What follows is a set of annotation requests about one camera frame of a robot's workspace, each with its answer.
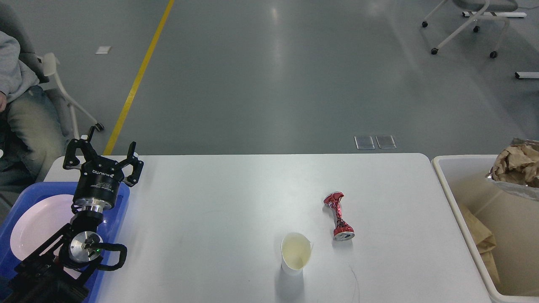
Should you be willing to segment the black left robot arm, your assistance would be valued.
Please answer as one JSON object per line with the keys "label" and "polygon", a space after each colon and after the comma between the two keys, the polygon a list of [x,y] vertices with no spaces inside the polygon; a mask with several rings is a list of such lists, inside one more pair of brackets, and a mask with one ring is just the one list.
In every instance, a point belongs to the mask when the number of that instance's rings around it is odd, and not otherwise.
{"label": "black left robot arm", "polygon": [[86,282],[96,271],[123,267],[128,249],[106,243],[98,234],[104,211],[115,207],[122,183],[135,186],[144,163],[131,142],[127,156],[116,161],[97,154],[91,140],[96,126],[86,137],[70,140],[62,167],[77,169],[80,178],[72,200],[73,217],[16,267],[8,282],[12,291],[4,303],[81,303],[89,295]]}

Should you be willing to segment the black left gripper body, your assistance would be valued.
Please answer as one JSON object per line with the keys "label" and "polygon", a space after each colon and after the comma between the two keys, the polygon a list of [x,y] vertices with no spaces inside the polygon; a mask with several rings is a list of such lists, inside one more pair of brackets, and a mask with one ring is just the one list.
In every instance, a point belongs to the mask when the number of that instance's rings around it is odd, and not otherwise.
{"label": "black left gripper body", "polygon": [[124,177],[117,160],[98,157],[83,163],[72,200],[73,212],[103,213],[113,209]]}

